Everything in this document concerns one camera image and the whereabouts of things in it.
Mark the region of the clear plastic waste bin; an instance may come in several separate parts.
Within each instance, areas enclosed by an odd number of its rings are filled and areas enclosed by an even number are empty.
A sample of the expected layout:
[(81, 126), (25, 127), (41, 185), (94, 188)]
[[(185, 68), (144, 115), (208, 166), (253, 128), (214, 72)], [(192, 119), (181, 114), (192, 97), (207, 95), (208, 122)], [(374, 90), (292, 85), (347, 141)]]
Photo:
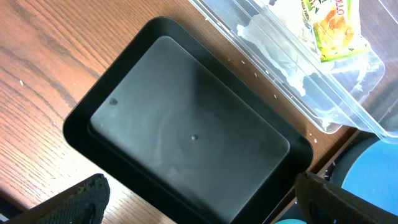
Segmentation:
[(389, 144), (397, 142), (397, 1), (359, 0), (361, 35), (381, 59), (385, 73), (370, 78), (362, 91), (351, 82), (316, 74), (304, 79), (305, 96), (291, 87), (252, 43), (238, 36), (259, 13), (255, 0), (191, 0), (211, 22), (320, 131), (334, 133), (350, 126), (374, 133)]

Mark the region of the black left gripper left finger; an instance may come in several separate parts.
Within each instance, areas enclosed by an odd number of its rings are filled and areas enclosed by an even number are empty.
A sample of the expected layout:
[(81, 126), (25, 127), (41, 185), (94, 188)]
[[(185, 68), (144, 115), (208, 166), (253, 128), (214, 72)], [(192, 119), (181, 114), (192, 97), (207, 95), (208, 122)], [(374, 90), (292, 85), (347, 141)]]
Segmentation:
[(6, 221), (8, 224), (101, 224), (109, 203), (110, 187), (95, 174)]

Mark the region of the blue plate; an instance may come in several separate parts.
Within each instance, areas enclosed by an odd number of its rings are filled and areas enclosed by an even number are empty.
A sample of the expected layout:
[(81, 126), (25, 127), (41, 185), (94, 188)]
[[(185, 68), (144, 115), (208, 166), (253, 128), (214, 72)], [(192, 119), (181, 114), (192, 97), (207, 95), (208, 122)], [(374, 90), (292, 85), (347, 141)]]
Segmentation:
[(377, 138), (359, 143), (337, 162), (330, 182), (397, 215), (397, 145)]

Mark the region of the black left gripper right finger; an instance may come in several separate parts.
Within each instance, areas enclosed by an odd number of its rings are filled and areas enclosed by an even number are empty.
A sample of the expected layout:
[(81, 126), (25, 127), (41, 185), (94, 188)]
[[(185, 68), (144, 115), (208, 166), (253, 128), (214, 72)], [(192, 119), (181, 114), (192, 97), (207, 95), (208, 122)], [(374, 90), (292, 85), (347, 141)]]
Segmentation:
[(396, 215), (311, 172), (299, 173), (294, 189), (307, 223), (397, 223)]

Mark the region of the light blue rice bowl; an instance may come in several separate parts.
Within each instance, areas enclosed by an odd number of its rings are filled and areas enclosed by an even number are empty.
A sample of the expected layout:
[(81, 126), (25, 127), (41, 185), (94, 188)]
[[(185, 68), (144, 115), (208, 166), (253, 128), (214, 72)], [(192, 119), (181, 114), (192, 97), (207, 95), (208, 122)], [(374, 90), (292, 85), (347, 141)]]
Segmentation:
[(285, 219), (276, 222), (275, 224), (307, 224), (305, 221), (298, 219)]

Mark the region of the white paper napkin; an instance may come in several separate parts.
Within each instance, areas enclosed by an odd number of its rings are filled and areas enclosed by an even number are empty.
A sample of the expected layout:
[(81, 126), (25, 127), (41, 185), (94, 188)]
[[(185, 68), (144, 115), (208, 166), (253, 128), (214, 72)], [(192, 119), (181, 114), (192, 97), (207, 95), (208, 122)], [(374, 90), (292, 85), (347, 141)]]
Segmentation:
[(370, 78), (381, 78), (385, 67), (372, 51), (321, 62), (312, 31), (304, 24), (301, 1), (256, 1), (259, 13), (248, 25), (238, 25), (238, 36), (254, 44), (261, 54), (305, 96), (304, 79), (310, 75), (334, 76), (362, 91)]

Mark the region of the yellow green snack wrapper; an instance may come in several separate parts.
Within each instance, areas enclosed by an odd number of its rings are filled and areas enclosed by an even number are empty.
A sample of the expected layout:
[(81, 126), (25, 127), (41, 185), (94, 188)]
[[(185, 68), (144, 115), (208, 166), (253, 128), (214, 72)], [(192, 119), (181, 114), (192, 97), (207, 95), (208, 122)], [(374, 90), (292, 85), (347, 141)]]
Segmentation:
[(301, 7), (321, 62), (371, 50), (370, 43), (361, 35), (359, 0), (301, 0)]

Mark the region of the black rectangular bin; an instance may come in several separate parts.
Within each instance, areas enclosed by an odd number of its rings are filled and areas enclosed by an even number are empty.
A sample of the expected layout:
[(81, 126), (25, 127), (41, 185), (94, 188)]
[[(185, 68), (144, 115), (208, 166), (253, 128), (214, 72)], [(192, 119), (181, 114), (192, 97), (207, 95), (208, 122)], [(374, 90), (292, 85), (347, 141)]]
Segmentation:
[(177, 223), (263, 223), (313, 160), (308, 140), (168, 17), (139, 31), (63, 135)]

